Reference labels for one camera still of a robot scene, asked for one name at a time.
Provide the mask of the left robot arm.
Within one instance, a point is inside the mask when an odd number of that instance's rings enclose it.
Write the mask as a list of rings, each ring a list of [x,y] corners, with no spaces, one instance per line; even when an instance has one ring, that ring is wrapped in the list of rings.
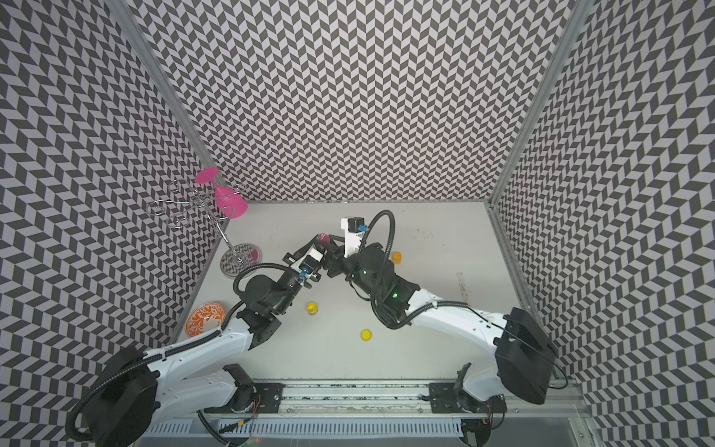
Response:
[[[280,264],[249,267],[253,276],[245,286],[239,274],[239,301],[217,328],[165,348],[120,350],[70,410],[66,434],[98,446],[129,446],[178,416],[253,406],[253,380],[228,358],[267,342],[281,326],[279,316],[298,292],[320,280],[320,269],[338,251],[336,240],[319,235]]]

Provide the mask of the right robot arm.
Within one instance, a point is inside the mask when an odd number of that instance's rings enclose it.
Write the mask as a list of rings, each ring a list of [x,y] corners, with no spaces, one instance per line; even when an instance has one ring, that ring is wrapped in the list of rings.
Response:
[[[526,310],[508,314],[474,309],[464,301],[446,300],[400,277],[389,255],[396,234],[393,212],[382,210],[370,223],[361,217],[341,221],[340,237],[319,235],[325,251],[322,266],[329,277],[343,275],[387,329],[409,325],[457,337],[484,352],[466,363],[452,388],[468,412],[496,403],[504,394],[541,405],[551,389],[557,352],[550,337]]]

